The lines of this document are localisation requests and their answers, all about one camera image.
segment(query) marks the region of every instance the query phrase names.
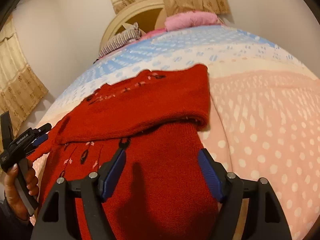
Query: red knit fabric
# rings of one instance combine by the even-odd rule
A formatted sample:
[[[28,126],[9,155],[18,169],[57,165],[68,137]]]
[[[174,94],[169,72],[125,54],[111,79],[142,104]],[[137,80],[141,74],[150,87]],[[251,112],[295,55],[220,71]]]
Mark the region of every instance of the red knit fabric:
[[[217,205],[197,164],[202,148],[197,130],[208,123],[209,102],[204,65],[173,72],[145,70],[103,85],[31,155],[35,159],[51,151],[40,204],[62,171],[67,180],[83,178],[111,159],[119,138],[132,136],[114,195],[103,205],[116,238],[206,239]],[[76,205],[82,238],[89,240],[81,200]]]

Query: black and white striped fabric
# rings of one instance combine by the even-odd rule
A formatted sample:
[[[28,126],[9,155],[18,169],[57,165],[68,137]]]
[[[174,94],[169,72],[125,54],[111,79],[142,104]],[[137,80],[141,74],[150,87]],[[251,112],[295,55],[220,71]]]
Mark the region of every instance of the black and white striped fabric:
[[[113,36],[104,48],[99,52],[99,58],[107,55],[108,53],[121,48],[129,40],[135,39],[138,40],[141,37],[141,31],[139,30],[138,24],[133,24],[133,29],[125,30],[115,36]]]

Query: finger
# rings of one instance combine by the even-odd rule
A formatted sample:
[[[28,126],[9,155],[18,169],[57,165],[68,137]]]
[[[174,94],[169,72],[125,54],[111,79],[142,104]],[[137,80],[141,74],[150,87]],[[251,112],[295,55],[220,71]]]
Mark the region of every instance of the finger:
[[[33,166],[33,162],[28,159],[28,168],[32,168],[32,166]]]
[[[38,184],[38,178],[34,177],[33,180],[29,184],[27,184],[27,189],[32,190],[35,186],[37,186],[37,184]]]
[[[39,187],[36,186],[32,190],[29,190],[29,195],[37,197],[39,195]]]
[[[7,175],[4,177],[4,185],[8,187],[14,186],[14,181],[17,175],[18,175],[18,165],[15,164],[13,165],[12,168],[10,168],[7,171]]]
[[[36,171],[33,168],[30,168],[27,171],[26,175],[24,176],[24,179],[26,180],[26,183],[28,184],[33,180],[33,178],[35,176],[36,176]]]

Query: metal screw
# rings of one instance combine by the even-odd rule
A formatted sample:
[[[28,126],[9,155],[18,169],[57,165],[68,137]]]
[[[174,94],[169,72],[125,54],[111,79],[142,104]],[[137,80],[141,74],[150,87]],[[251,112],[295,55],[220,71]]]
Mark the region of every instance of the metal screw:
[[[97,177],[98,176],[98,173],[96,173],[95,171],[93,171],[93,172],[91,172],[90,174],[89,174],[89,178],[90,179],[94,179],[95,177]]]
[[[228,172],[228,173],[227,173],[227,177],[228,177],[229,179],[234,179],[234,178],[236,177],[236,175],[235,175],[233,172]]]
[[[260,182],[261,182],[262,184],[268,184],[268,180],[267,180],[266,178],[261,178],[261,179],[260,179]]]
[[[64,178],[58,178],[58,179],[57,179],[57,183],[58,183],[58,184],[61,184],[61,183],[63,183],[63,182],[64,182]]]

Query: mattress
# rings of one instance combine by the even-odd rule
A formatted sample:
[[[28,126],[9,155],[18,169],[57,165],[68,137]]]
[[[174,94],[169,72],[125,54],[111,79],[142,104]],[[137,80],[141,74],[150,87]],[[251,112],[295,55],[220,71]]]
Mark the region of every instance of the mattress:
[[[207,65],[210,80],[210,125],[199,132],[204,147],[243,179],[266,177],[292,238],[302,239],[320,209],[320,86],[302,62],[264,38],[215,25],[128,45],[79,76],[38,125],[54,126],[105,83],[196,63]],[[46,157],[34,163],[40,181]]]

